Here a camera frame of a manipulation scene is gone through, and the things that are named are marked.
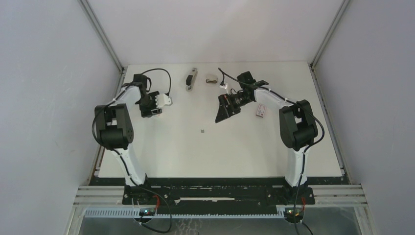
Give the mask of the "small beige stapler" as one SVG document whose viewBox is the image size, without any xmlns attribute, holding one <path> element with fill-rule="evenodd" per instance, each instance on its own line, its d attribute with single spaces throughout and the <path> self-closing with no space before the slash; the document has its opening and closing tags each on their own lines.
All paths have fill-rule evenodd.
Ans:
<svg viewBox="0 0 415 235">
<path fill-rule="evenodd" d="M 218 77 L 215 74 L 207 74 L 206 75 L 206 83 L 208 84 L 217 84 Z"/>
</svg>

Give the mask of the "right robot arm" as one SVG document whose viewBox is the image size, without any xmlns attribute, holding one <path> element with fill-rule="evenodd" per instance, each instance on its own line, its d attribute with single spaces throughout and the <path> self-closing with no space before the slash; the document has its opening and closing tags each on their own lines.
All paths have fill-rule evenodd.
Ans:
<svg viewBox="0 0 415 235">
<path fill-rule="evenodd" d="M 218 96 L 218 112 L 215 123 L 224 121 L 241 112 L 242 106 L 257 102 L 278 115 L 279 133 L 288 149 L 288 169 L 284 176 L 289 187 L 283 190 L 283 199 L 290 204 L 302 198 L 299 188 L 307 181 L 306 164 L 309 149 L 325 136 L 322 123 L 314 116 L 309 101 L 283 97 L 269 88 L 264 80 L 255 80 L 250 71 L 233 79 L 240 90 Z"/>
</svg>

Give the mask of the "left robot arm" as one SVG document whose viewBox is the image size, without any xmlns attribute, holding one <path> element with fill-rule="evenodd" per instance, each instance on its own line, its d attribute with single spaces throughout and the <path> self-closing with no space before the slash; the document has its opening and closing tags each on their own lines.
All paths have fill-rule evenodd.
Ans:
<svg viewBox="0 0 415 235">
<path fill-rule="evenodd" d="M 149 92 L 147 86 L 151 84 L 148 76 L 135 74 L 133 81 L 123 84 L 112 101 L 94 109 L 92 134 L 95 141 L 113 153 L 123 168 L 126 185 L 131 187 L 143 185 L 147 175 L 132 145 L 135 131 L 130 112 L 139 109 L 143 118 L 162 113 L 158 105 L 160 92 Z"/>
</svg>

